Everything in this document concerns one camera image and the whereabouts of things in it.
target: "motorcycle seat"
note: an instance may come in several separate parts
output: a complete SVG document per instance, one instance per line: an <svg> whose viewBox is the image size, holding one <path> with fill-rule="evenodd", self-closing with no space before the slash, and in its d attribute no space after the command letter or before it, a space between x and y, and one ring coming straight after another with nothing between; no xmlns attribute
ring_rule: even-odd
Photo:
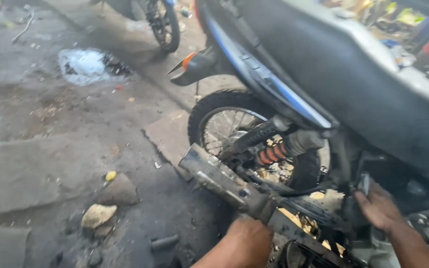
<svg viewBox="0 0 429 268"><path fill-rule="evenodd" d="M302 90L370 144L429 174L429 80L399 68L348 12L311 0L238 0L260 44Z"/></svg>

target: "concrete floor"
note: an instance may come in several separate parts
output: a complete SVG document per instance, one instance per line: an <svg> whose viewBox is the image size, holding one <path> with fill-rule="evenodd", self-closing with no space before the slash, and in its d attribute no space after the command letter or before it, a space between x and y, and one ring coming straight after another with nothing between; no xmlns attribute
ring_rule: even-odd
<svg viewBox="0 0 429 268"><path fill-rule="evenodd" d="M0 226L31 228L24 266L49 267L62 252L61 267L85 267L98 247L101 267L153 267L161 259L150 254L150 239L174 233L181 235L176 252L185 265L202 256L218 241L230 210L204 190L192 192L143 133L194 105L194 88L177 88L165 74L203 48L196 19L181 18L180 49L166 55L149 31L128 31L113 10L101 18L100 6L85 0L18 2L31 4L36 15L14 45L24 25L0 27ZM67 48L112 52L135 74L76 86L57 64ZM112 93L117 85L122 88ZM233 78L214 77L201 83L201 93L235 86ZM142 202L117 212L109 239L91 242L81 236L80 218L112 169L127 174Z"/></svg>

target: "hand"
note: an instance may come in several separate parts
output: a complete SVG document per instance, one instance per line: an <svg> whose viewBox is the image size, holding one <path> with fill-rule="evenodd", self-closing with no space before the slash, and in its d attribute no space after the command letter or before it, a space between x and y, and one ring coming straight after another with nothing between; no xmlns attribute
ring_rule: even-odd
<svg viewBox="0 0 429 268"><path fill-rule="evenodd" d="M246 268L265 267L271 254L273 231L252 218L235 220L219 245L235 252L235 263Z"/></svg>
<svg viewBox="0 0 429 268"><path fill-rule="evenodd" d="M390 193L375 181L371 180L367 197L360 191L354 191L353 196L366 219L378 229L390 233L395 225L405 223L400 210L393 203Z"/></svg>

